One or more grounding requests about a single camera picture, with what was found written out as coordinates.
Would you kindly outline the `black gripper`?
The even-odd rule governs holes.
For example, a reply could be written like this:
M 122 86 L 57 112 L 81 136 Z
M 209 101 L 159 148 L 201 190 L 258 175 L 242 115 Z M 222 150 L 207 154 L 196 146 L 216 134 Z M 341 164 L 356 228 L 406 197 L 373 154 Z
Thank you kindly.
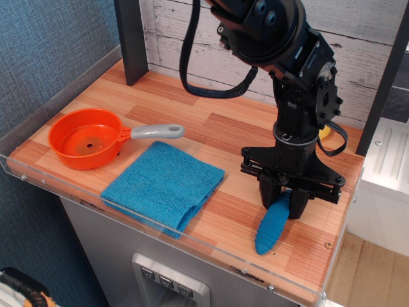
M 273 147 L 244 147 L 242 172 L 259 181 L 261 201 L 266 209 L 273 205 L 281 189 L 291 189 L 289 219 L 299 219 L 309 200 L 319 198 L 338 203 L 346 179 L 322 163 L 316 142 L 295 146 L 276 141 Z

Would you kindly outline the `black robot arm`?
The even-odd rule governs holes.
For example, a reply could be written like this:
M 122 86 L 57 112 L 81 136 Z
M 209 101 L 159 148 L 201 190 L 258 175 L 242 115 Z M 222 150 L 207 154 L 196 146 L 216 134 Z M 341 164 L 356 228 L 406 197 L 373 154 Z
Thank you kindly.
M 268 72 L 278 108 L 273 147 L 242 149 L 242 171 L 255 176 L 264 207 L 291 190 L 291 219 L 307 202 L 337 203 L 345 178 L 322 163 L 319 133 L 340 113 L 334 53 L 307 23 L 300 1 L 211 1 L 221 41 L 244 63 Z

